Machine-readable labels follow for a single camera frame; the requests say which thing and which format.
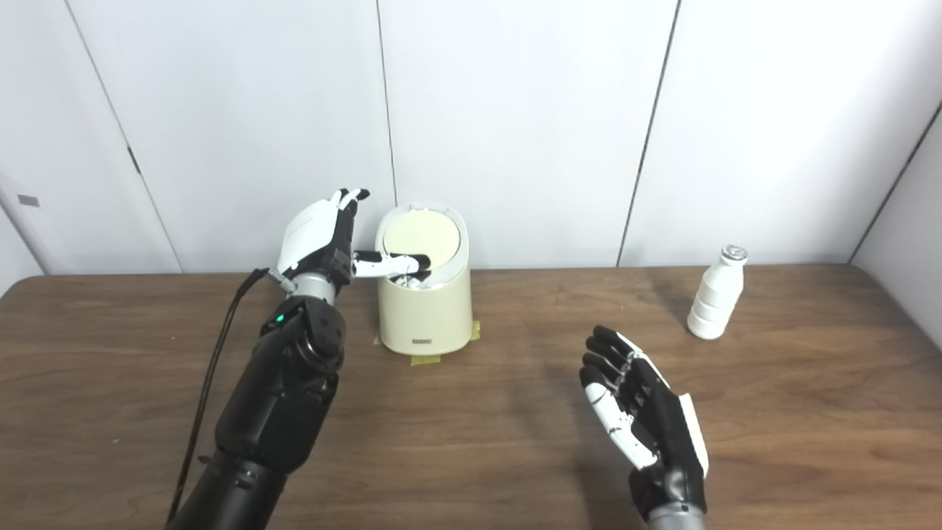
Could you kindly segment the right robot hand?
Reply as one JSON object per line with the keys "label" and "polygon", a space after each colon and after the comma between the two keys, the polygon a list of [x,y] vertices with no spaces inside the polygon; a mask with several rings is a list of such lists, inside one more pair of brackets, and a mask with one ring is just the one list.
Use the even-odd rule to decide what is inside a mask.
{"label": "right robot hand", "polygon": [[677,395],[623,334],[596,325],[585,341],[580,384],[631,466],[633,505],[649,529],[704,529],[709,453],[692,396]]}

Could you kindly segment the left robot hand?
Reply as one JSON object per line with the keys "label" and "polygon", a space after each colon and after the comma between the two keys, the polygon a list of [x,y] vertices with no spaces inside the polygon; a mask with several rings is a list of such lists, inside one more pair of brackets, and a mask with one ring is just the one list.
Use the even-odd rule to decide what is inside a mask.
{"label": "left robot hand", "polygon": [[428,277],[427,255],[353,250],[358,205],[368,195],[362,188],[340,188],[289,222],[276,262],[279,281],[289,296],[313,297],[332,305],[356,278]]}

